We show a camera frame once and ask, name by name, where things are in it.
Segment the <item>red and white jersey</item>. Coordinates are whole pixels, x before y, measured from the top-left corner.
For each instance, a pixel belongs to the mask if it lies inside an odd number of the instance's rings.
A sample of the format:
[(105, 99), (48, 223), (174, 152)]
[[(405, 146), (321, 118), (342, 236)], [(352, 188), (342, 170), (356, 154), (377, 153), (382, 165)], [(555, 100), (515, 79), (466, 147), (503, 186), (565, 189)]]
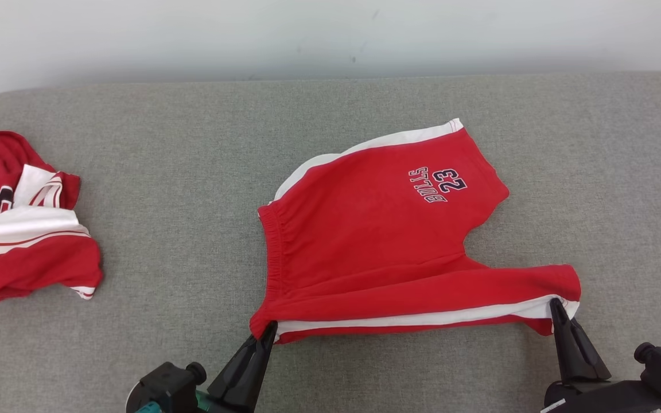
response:
[(21, 134), (0, 131), (0, 301), (56, 284), (92, 298), (102, 253), (75, 212), (80, 185)]

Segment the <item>red Bulls 23 shorts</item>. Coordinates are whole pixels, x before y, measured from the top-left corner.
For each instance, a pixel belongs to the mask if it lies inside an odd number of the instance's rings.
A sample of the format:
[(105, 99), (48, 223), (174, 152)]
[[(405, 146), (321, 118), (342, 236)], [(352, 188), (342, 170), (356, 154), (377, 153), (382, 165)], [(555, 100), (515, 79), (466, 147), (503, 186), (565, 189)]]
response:
[(524, 322), (553, 332), (549, 304), (580, 307), (571, 265), (493, 268), (464, 241), (509, 190), (461, 120), (309, 159), (258, 211), (267, 251), (259, 338), (396, 334)]

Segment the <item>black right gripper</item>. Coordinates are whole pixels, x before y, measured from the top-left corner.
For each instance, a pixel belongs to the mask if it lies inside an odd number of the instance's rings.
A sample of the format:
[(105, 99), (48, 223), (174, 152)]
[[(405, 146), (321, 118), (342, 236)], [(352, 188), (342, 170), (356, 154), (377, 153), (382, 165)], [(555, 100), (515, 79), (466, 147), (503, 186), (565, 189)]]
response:
[(608, 381), (611, 372), (577, 319), (562, 301), (549, 301), (561, 382), (546, 390), (540, 413), (661, 413), (661, 395), (641, 381)]

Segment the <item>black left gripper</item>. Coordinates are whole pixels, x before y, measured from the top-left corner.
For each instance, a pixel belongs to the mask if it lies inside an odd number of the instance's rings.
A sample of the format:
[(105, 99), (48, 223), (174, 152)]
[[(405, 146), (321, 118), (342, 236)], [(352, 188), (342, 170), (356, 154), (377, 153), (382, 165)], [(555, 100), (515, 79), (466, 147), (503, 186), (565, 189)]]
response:
[(278, 329), (272, 321), (259, 339), (239, 348), (207, 388), (196, 393), (199, 413), (254, 413)]

